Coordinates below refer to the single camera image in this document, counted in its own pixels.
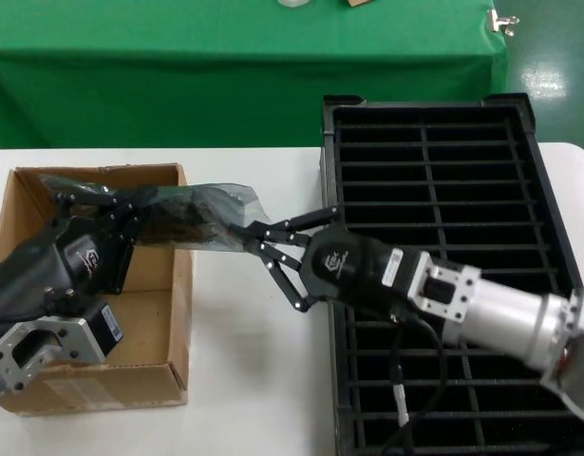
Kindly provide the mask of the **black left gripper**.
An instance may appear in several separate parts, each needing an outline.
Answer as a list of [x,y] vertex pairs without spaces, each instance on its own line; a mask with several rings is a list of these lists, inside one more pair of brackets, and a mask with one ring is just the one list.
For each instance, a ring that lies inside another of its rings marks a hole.
[[0,262],[0,326],[76,316],[93,295],[119,295],[142,227],[141,189],[51,182],[51,216]]

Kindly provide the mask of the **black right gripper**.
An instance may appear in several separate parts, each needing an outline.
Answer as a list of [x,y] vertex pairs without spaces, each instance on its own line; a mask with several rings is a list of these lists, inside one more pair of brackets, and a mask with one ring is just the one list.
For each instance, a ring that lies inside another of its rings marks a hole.
[[[317,299],[388,317],[416,309],[409,288],[417,274],[418,254],[329,226],[313,235],[304,232],[327,226],[340,217],[332,206],[274,224],[254,221],[231,224],[246,253],[259,257],[292,307],[306,313]],[[267,242],[307,247],[302,263]],[[301,295],[281,266],[299,271],[308,294]]]

